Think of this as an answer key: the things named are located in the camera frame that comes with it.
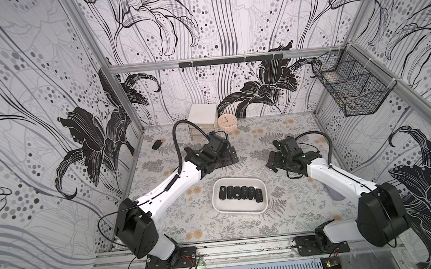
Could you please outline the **black flip key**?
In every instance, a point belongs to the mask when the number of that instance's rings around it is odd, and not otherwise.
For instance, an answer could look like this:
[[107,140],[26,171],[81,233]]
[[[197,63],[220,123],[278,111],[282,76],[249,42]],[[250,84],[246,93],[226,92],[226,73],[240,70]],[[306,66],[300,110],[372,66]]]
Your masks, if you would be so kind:
[[263,192],[261,189],[255,189],[255,200],[257,203],[263,202]]
[[227,188],[225,186],[222,186],[219,189],[219,199],[226,200],[226,198],[227,198]]

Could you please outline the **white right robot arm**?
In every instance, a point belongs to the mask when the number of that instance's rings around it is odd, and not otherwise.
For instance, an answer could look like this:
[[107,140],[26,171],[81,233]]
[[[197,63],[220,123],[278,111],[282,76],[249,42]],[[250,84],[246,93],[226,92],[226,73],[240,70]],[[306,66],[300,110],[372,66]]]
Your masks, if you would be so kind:
[[266,166],[284,170],[295,179],[312,178],[323,183],[334,200],[349,200],[357,207],[356,217],[331,220],[315,229],[319,252],[336,251],[344,242],[365,240],[376,247],[395,246],[397,237],[408,230],[411,221],[396,187],[364,180],[333,164],[333,149],[327,156],[318,151],[304,151],[297,137],[273,141]]

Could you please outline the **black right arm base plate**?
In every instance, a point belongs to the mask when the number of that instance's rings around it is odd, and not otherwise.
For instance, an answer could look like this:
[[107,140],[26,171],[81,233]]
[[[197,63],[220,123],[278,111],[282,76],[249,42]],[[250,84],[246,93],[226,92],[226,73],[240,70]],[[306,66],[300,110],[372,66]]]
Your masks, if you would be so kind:
[[319,235],[296,236],[292,240],[292,247],[303,257],[334,254],[335,252],[345,253],[351,250],[346,242],[332,243]]

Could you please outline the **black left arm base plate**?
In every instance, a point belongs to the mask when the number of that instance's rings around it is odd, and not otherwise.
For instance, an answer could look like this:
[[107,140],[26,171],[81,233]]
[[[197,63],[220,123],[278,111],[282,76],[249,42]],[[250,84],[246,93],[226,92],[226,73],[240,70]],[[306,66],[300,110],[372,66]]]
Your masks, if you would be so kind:
[[193,268],[197,264],[197,247],[179,247],[172,255],[162,260],[159,257],[148,255],[145,269],[185,269]]

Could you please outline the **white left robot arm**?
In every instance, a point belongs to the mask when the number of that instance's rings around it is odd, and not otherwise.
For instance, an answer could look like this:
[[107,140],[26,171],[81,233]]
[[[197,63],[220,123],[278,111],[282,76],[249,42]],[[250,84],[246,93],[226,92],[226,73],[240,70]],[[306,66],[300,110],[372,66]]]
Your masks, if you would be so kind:
[[167,209],[206,175],[238,162],[236,150],[227,137],[212,135],[200,150],[185,148],[181,167],[155,189],[133,201],[124,200],[118,210],[115,235],[137,259],[154,256],[167,261],[176,256],[178,244],[158,232],[157,223]]

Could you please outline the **white rectangular storage tray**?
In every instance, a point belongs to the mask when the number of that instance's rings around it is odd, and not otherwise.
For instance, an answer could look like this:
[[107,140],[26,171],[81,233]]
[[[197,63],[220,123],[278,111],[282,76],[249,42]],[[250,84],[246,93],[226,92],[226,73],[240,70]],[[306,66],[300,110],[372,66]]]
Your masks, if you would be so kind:
[[212,206],[223,214],[263,214],[268,208],[266,184],[260,179],[222,178],[213,187]]

